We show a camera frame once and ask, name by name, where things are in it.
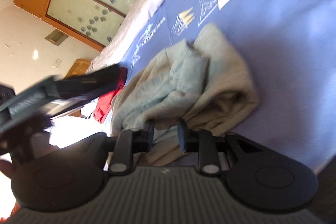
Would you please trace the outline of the grey sweatpants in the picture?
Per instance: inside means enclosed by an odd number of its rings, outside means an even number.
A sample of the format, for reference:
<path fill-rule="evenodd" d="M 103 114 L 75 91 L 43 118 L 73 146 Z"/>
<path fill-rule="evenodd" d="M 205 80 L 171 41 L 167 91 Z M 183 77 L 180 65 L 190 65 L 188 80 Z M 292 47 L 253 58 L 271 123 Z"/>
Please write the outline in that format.
<path fill-rule="evenodd" d="M 177 124 L 215 136 L 231 130 L 259 99 L 241 54 L 214 24 L 193 43 L 181 40 L 161 50 L 113 99 L 111 134 L 154 124 L 154 146 L 143 165 L 164 166 L 182 157 Z"/>

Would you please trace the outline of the red folded garment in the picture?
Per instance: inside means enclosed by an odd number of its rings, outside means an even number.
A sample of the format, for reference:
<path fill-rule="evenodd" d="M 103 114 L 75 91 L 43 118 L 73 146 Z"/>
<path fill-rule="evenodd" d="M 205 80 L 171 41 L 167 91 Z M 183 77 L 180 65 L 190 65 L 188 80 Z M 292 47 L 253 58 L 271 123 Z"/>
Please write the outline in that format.
<path fill-rule="evenodd" d="M 93 112 L 93 117 L 98 123 L 103 124 L 105 122 L 111 110 L 112 100 L 116 95 L 118 95 L 122 91 L 126 83 L 126 78 L 127 78 L 127 69 L 125 67 L 121 67 L 120 77 L 118 79 L 117 87 L 115 88 L 115 90 L 107 94 L 104 94 L 103 96 L 100 96 L 98 98 L 96 108 Z"/>

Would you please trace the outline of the wooden headboard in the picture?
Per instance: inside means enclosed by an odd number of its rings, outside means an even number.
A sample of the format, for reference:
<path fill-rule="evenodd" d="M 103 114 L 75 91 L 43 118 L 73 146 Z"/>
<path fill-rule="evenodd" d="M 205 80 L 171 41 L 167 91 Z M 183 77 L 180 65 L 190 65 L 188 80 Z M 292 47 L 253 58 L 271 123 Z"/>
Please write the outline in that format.
<path fill-rule="evenodd" d="M 84 75 L 87 69 L 89 68 L 90 64 L 91 64 L 90 60 L 77 59 L 64 78 L 67 79 L 72 76 Z"/>

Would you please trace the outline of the blue patterned bed sheet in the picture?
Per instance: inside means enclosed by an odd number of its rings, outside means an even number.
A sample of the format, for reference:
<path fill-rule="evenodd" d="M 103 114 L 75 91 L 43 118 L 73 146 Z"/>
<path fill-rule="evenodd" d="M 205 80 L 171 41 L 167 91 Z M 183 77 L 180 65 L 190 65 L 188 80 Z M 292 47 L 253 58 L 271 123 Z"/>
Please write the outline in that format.
<path fill-rule="evenodd" d="M 323 169 L 335 155 L 335 0 L 165 0 L 122 58 L 128 76 L 207 23 L 243 55 L 260 98 L 235 131 Z"/>

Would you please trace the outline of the white wall switch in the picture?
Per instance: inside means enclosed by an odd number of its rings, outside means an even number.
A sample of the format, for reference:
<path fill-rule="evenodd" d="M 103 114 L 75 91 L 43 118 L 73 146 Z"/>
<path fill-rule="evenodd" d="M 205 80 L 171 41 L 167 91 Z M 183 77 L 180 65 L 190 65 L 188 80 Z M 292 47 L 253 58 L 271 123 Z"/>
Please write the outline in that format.
<path fill-rule="evenodd" d="M 58 67 L 60 66 L 61 63 L 62 63 L 62 61 L 60 59 L 56 59 L 56 61 L 52 64 L 52 67 L 54 69 L 58 69 Z"/>

